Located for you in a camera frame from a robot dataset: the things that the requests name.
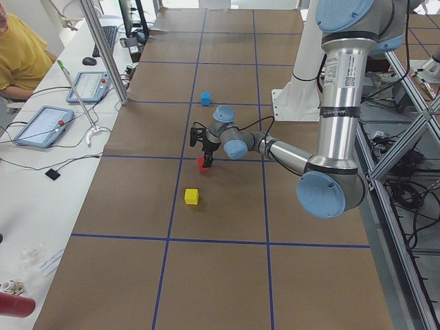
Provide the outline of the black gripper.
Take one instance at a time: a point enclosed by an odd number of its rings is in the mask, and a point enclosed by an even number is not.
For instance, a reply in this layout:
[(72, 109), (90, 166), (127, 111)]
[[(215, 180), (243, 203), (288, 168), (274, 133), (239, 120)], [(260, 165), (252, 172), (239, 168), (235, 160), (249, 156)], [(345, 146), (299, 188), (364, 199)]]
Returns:
[(202, 168), (210, 168), (213, 163), (213, 153), (220, 147), (219, 142), (212, 142), (207, 135), (202, 138), (203, 162)]

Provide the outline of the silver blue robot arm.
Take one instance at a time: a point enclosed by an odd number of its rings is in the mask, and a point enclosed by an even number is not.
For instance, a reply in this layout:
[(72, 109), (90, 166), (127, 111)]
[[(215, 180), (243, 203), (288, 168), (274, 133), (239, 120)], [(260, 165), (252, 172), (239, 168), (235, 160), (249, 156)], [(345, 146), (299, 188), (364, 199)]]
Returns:
[(234, 109), (218, 106), (206, 128), (192, 128), (190, 144), (201, 142), (201, 168), (223, 149), (232, 160), (255, 151), (299, 176), (301, 206), (321, 219), (357, 207), (366, 192), (353, 158), (367, 58), (397, 49), (404, 39), (409, 1), (320, 1), (316, 24), (326, 54), (318, 146), (310, 154), (264, 131), (246, 132), (234, 123)]

